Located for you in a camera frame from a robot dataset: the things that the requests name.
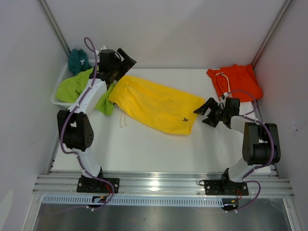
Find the orange shorts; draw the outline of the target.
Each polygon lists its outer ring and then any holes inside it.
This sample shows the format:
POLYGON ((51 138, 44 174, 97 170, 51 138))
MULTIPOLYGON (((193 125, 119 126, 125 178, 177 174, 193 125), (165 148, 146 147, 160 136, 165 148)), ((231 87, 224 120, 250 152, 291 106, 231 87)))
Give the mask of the orange shorts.
POLYGON ((232 97, 239 98, 242 103, 251 102, 253 99, 259 100, 263 97, 263 91, 258 85, 256 75, 250 64, 235 64, 229 67, 222 67, 219 70, 208 69, 207 75, 210 77, 218 97, 222 95, 215 77, 215 74, 219 72, 227 75, 230 81, 232 97))

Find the lime green shorts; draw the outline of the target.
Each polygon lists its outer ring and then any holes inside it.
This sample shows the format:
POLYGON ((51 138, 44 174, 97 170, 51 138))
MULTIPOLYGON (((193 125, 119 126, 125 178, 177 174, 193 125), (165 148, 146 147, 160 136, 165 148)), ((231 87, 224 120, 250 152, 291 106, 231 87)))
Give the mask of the lime green shorts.
MULTIPOLYGON (((78 73, 76 76, 70 77, 61 82, 59 85, 55 98, 64 103, 74 103, 86 88, 89 76, 93 72, 93 68, 78 73)), ((95 109, 103 113, 105 116, 110 116, 114 110, 114 104, 109 101, 109 95, 116 86, 112 83, 106 93, 104 93, 98 100, 95 109)))

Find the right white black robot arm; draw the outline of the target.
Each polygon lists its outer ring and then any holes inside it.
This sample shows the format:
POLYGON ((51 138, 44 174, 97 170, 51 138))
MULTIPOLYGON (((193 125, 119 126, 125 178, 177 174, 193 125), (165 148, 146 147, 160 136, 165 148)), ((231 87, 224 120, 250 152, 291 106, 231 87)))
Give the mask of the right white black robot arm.
POLYGON ((281 157, 279 134, 276 124, 253 120, 240 115, 240 99, 226 97, 218 103, 209 98, 205 104, 194 110, 197 115, 210 112, 202 122, 215 128, 222 122, 227 128, 243 134, 242 158, 227 168, 220 180, 206 180, 205 189, 221 190, 231 194, 247 186, 245 179, 255 170, 277 163, 281 157))

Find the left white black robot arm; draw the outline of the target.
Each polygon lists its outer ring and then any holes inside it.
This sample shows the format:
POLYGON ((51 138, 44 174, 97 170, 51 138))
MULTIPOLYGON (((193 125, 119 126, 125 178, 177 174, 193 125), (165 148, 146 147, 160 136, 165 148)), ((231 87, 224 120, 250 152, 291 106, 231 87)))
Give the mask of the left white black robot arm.
POLYGON ((96 193, 104 188, 105 180, 91 148, 94 131, 89 115, 109 85, 119 81, 136 64, 122 48, 116 51, 102 49, 98 55, 81 95, 67 110, 60 110, 57 114, 61 149, 77 158, 82 176, 89 178, 87 186, 96 193))

